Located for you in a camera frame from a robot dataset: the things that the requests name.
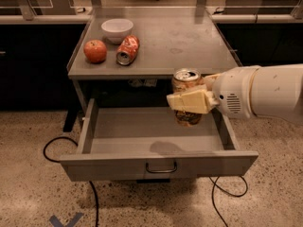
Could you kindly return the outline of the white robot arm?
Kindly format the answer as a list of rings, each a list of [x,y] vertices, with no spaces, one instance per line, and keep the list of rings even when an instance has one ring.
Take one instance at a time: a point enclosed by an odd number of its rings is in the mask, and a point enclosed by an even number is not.
[[[281,118],[303,124],[303,65],[235,67],[204,77],[204,83],[167,96],[176,111],[229,118]]]

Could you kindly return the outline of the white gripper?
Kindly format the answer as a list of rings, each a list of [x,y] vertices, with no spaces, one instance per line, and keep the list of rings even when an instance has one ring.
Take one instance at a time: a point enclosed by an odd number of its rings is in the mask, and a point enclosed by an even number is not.
[[[204,77],[204,84],[167,95],[175,111],[208,114],[217,106],[229,118],[256,117],[258,87],[255,82],[260,67],[236,67],[221,74]]]

